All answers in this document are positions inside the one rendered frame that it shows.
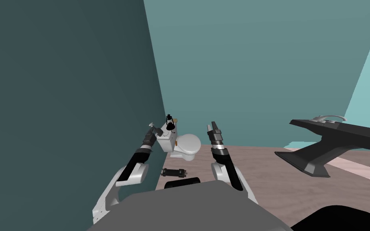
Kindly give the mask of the black pedestal sink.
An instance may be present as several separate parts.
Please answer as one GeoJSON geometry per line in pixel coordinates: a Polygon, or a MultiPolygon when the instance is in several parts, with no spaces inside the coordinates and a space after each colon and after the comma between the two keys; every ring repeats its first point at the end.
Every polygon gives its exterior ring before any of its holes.
{"type": "Polygon", "coordinates": [[[290,124],[305,128],[321,136],[321,141],[293,152],[275,154],[312,177],[329,178],[325,164],[353,149],[370,150],[370,128],[327,120],[328,116],[318,116],[310,120],[291,120],[290,124]]]}

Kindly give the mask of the white toilet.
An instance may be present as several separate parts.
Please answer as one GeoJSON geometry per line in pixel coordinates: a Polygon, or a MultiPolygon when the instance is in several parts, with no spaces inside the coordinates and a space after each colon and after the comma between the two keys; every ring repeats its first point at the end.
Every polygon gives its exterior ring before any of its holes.
{"type": "Polygon", "coordinates": [[[168,114],[161,128],[162,134],[157,134],[157,142],[171,158],[192,161],[201,148],[201,141],[194,134],[179,135],[176,123],[177,119],[168,114]]]}

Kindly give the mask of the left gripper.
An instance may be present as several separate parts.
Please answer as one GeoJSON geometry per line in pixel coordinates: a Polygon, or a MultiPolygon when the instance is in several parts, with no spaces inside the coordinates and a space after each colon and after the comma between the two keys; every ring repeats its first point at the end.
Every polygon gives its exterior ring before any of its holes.
{"type": "Polygon", "coordinates": [[[160,128],[156,128],[152,122],[149,124],[149,126],[150,129],[146,133],[142,142],[143,146],[153,146],[157,139],[157,136],[163,135],[163,131],[160,128]]]}

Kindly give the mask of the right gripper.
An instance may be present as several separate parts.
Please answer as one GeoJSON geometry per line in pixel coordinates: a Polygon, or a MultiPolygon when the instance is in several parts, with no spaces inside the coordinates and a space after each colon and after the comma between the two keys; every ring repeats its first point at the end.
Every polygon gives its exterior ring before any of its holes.
{"type": "Polygon", "coordinates": [[[223,146],[222,132],[218,129],[215,121],[211,122],[211,125],[207,125],[207,134],[212,146],[223,146]]]}

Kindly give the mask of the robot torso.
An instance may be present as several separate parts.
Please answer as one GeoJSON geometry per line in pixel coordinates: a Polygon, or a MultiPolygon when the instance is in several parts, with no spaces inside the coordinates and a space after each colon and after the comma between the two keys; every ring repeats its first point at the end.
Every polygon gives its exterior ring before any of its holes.
{"type": "Polygon", "coordinates": [[[228,184],[224,165],[213,163],[214,181],[130,195],[122,186],[140,184],[147,164],[137,164],[127,180],[120,169],[98,199],[87,231],[293,231],[260,207],[241,171],[243,191],[228,184]]]}

